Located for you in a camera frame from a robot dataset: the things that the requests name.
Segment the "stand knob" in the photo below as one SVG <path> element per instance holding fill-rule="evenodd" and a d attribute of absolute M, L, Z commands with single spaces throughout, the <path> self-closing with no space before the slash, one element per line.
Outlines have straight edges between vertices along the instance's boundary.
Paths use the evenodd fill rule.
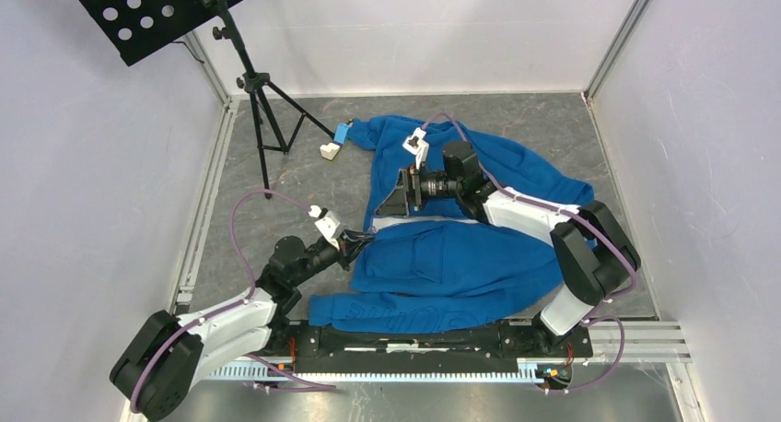
<path fill-rule="evenodd" d="M 225 30 L 225 28 L 222 28 L 222 29 L 221 29 L 221 28 L 219 28 L 219 27 L 217 27 L 217 26 L 214 26 L 214 27 L 212 28 L 212 36 L 213 36 L 213 37 L 215 37 L 215 40 L 218 40 L 218 41 L 219 41 L 219 40 L 224 40 L 225 38 L 227 38 L 227 37 L 225 36 L 225 32 L 224 32 L 224 30 Z"/>

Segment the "tripod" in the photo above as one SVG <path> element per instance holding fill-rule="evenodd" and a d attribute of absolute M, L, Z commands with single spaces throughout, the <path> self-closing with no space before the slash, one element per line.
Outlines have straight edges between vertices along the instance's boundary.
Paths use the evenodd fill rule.
<path fill-rule="evenodd" d="M 250 60 L 250 56 L 247 54 L 247 48 L 244 46 L 244 40 L 241 38 L 241 34 L 239 33 L 239 30 L 236 27 L 236 22 L 233 20 L 233 17 L 230 15 L 230 11 L 228 10 L 227 0 L 201 0 L 201 2 L 209 8 L 214 14 L 220 18 L 222 18 L 223 23 L 225 23 L 225 27 L 220 29 L 217 27 L 214 27 L 212 30 L 212 35 L 214 35 L 215 40 L 231 40 L 233 42 L 233 47 L 236 49 L 236 52 L 239 54 L 239 58 L 241 59 L 241 63 L 244 65 L 244 74 L 236 78 L 236 84 L 243 88 L 245 92 L 250 94 L 250 106 L 252 107 L 252 120 L 255 124 L 255 136 L 258 140 L 258 153 L 260 155 L 261 159 L 261 171 L 263 175 L 263 186 L 266 189 L 269 189 L 269 179 L 268 179 L 268 169 L 266 168 L 266 150 L 272 150 L 275 152 L 282 152 L 285 155 L 287 155 L 290 152 L 290 147 L 293 146 L 293 141 L 296 140 L 296 136 L 298 135 L 298 129 L 301 128 L 301 124 L 304 123 L 305 119 L 309 119 L 312 121 L 316 126 L 318 126 L 323 132 L 325 132 L 326 135 L 328 135 L 331 139 L 333 139 L 333 132 L 328 129 L 325 125 L 323 125 L 320 121 L 318 121 L 317 118 L 312 116 L 311 113 L 306 111 L 303 107 L 301 107 L 295 100 L 290 98 L 282 89 L 280 89 L 274 82 L 272 82 L 271 77 L 267 73 L 258 73 L 255 71 L 255 68 L 252 66 L 252 61 Z M 290 139 L 288 141 L 285 141 L 285 138 L 282 136 L 282 131 L 279 130 L 279 123 L 276 121 L 276 117 L 274 117 L 274 112 L 271 109 L 271 105 L 268 102 L 268 99 L 266 98 L 266 94 L 263 91 L 264 87 L 268 87 L 271 90 L 274 91 L 277 95 L 282 97 L 283 100 L 285 100 L 288 104 L 293 106 L 298 113 L 301 114 L 301 116 L 298 118 L 298 124 L 296 124 L 296 129 L 293 131 L 293 134 L 290 136 Z M 269 124 L 271 125 L 271 130 L 274 132 L 274 136 L 276 136 L 276 141 L 279 144 L 278 147 L 276 146 L 266 146 L 263 143 L 263 137 L 261 133 L 261 125 L 263 124 L 263 119 L 261 118 L 261 110 L 258 107 L 258 105 L 262 106 L 263 112 L 266 115 L 266 118 L 268 119 Z M 271 195 L 267 193 L 265 195 L 266 199 L 271 199 Z"/>

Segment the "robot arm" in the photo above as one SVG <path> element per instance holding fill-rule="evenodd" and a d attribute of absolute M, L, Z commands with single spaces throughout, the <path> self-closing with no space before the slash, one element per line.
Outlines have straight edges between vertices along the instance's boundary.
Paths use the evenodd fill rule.
<path fill-rule="evenodd" d="M 274 254 L 249 289 L 209 309 L 177 317 L 158 311 L 149 317 L 111 370 L 111 382 L 128 398 L 142 371 L 159 348 L 183 327 L 181 334 L 146 378 L 138 409 L 151 421 L 169 415 L 198 381 L 228 362 L 268 348 L 278 351 L 288 341 L 286 315 L 301 299 L 297 286 L 333 264 L 345 270 L 372 241 L 372 235 L 344 229 L 333 212 L 313 206 L 321 237 L 305 247 L 295 236 L 274 246 Z M 231 307 L 236 302 L 242 305 Z M 206 320 L 204 316 L 227 309 Z"/>
<path fill-rule="evenodd" d="M 427 170 L 428 144 L 424 136 L 425 132 L 417 129 L 405 140 L 403 147 L 415 155 L 415 164 L 399 170 L 394 191 L 378 207 L 376 215 L 408 217 L 411 211 L 422 210 L 430 199 L 454 198 L 467 217 L 514 229 L 551 245 L 565 286 L 532 321 L 539 330 L 536 337 L 541 347 L 561 344 L 594 307 L 629 277 L 605 245 L 591 245 L 595 236 L 571 216 L 580 216 L 594 226 L 635 270 L 640 266 L 635 247 L 605 204 L 593 201 L 588 205 L 562 205 L 510 187 L 500 190 L 486 178 L 477 154 L 466 141 L 445 145 L 444 170 Z M 516 201 L 519 195 L 527 202 Z"/>

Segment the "perforated black panel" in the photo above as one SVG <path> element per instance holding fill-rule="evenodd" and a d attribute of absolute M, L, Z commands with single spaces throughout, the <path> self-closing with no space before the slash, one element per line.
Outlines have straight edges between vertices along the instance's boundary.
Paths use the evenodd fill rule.
<path fill-rule="evenodd" d="M 78 0 L 127 65 L 204 24 L 214 15 L 200 0 Z M 227 0 L 233 6 L 242 0 Z"/>

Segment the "white connector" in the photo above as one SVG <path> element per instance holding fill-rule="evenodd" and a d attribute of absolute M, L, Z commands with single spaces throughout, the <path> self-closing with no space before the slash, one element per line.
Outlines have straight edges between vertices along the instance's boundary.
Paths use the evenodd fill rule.
<path fill-rule="evenodd" d="M 339 153 L 342 147 L 336 143 L 323 144 L 320 146 L 320 154 L 323 158 L 333 161 L 336 158 L 336 154 Z"/>
<path fill-rule="evenodd" d="M 312 205 L 309 207 L 309 215 L 317 218 L 315 221 L 315 227 L 318 228 L 320 234 L 325 238 L 333 247 L 339 248 L 339 238 L 344 231 L 344 223 L 339 215 L 331 210 L 326 210 L 325 215 L 322 213 L 323 209 L 318 205 Z"/>
<path fill-rule="evenodd" d="M 428 143 L 423 139 L 425 137 L 425 130 L 420 127 L 415 129 L 412 135 L 407 136 L 404 139 L 402 147 L 404 150 L 412 153 L 415 156 L 415 168 L 420 169 L 420 166 L 425 162 L 428 156 Z"/>

